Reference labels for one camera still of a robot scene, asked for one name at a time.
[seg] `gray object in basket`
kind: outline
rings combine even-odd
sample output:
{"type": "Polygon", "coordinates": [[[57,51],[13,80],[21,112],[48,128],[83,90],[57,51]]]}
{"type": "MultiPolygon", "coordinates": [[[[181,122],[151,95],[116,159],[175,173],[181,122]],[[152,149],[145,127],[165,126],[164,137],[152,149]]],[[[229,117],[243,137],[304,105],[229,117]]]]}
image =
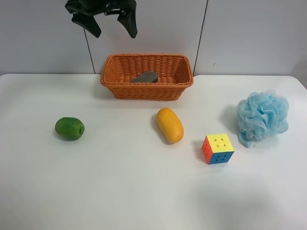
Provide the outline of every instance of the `gray object in basket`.
{"type": "Polygon", "coordinates": [[[146,71],[138,77],[130,81],[130,83],[156,83],[158,82],[158,74],[152,71],[146,71]]]}

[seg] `basket rim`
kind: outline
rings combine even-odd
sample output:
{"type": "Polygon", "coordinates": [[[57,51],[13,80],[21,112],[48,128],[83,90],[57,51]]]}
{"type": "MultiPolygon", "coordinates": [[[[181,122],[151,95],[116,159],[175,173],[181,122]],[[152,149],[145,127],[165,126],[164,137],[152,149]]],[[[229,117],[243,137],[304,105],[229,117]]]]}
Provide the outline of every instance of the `basket rim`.
{"type": "Polygon", "coordinates": [[[100,83],[104,86],[127,86],[127,87],[134,87],[134,88],[139,88],[142,86],[150,86],[150,88],[156,88],[155,86],[157,86],[157,88],[160,88],[161,86],[168,86],[169,88],[180,88],[180,86],[183,86],[183,88],[187,88],[189,86],[191,86],[193,84],[193,74],[192,74],[192,70],[191,70],[191,65],[189,62],[189,59],[183,55],[183,54],[113,54],[110,55],[107,60],[106,60],[106,64],[102,70],[102,73],[100,75],[100,83]],[[112,58],[115,57],[127,57],[127,56],[131,56],[131,57],[146,57],[146,56],[157,56],[157,57],[161,57],[161,56],[167,56],[167,57],[180,57],[186,60],[186,63],[188,64],[188,69],[189,69],[189,81],[185,82],[185,83],[151,83],[151,82],[147,82],[147,83],[129,83],[129,82],[105,82],[104,79],[104,73],[107,70],[108,64],[110,62],[110,60],[112,58]]]}

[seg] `white wall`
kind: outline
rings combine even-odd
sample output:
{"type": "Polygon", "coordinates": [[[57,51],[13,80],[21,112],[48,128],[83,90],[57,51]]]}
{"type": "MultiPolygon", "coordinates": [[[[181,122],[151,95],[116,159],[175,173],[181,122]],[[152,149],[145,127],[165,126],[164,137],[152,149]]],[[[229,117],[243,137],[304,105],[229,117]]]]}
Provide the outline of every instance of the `white wall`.
{"type": "Polygon", "coordinates": [[[195,72],[288,75],[305,56],[307,0],[209,0],[195,72]]]}
{"type": "Polygon", "coordinates": [[[102,30],[88,33],[95,70],[114,53],[181,53],[194,67],[206,0],[136,0],[138,35],[130,38],[117,16],[96,16],[102,30]]]}
{"type": "Polygon", "coordinates": [[[1,0],[0,75],[93,73],[84,31],[66,0],[1,0]]]}

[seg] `black robotic claw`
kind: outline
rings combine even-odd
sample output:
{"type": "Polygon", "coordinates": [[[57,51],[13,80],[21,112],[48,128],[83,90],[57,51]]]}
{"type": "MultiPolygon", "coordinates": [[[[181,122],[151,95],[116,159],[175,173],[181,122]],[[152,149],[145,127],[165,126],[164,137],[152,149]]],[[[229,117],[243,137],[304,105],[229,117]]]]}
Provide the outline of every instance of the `black robotic claw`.
{"type": "Polygon", "coordinates": [[[136,27],[135,0],[69,0],[65,8],[73,14],[72,22],[82,26],[95,37],[99,37],[101,30],[94,19],[94,15],[118,14],[118,21],[126,28],[132,38],[138,33],[136,27]]]}

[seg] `red cube face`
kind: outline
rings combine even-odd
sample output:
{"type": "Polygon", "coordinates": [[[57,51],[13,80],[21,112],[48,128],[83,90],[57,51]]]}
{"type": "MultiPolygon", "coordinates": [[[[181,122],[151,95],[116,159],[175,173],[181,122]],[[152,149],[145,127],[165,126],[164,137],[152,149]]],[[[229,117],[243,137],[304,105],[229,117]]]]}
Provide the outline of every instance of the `red cube face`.
{"type": "Polygon", "coordinates": [[[210,159],[211,159],[212,154],[213,154],[213,151],[210,147],[210,144],[209,144],[207,137],[205,138],[205,141],[203,142],[202,151],[203,151],[203,154],[205,155],[207,163],[209,164],[210,159]]]}

